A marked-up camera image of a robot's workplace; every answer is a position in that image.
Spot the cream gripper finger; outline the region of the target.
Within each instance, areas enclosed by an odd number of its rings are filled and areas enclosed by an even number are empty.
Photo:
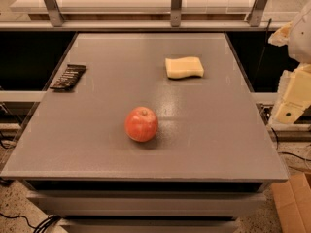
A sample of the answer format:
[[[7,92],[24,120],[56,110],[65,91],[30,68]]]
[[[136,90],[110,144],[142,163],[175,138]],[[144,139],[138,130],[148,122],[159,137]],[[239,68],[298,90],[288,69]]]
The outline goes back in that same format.
[[[291,27],[292,24],[288,22],[287,24],[279,28],[269,37],[268,43],[277,47],[282,47],[286,45],[289,41]]]
[[[311,64],[300,63],[280,78],[270,123],[293,124],[311,106]]]

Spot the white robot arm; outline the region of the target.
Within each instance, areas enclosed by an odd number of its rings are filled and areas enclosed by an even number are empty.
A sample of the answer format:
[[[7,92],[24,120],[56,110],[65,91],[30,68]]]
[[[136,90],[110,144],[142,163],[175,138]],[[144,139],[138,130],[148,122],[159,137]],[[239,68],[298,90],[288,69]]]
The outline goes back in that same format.
[[[271,123],[293,124],[311,106],[311,1],[268,43],[287,46],[289,57],[299,63],[293,71],[283,72],[270,118]]]

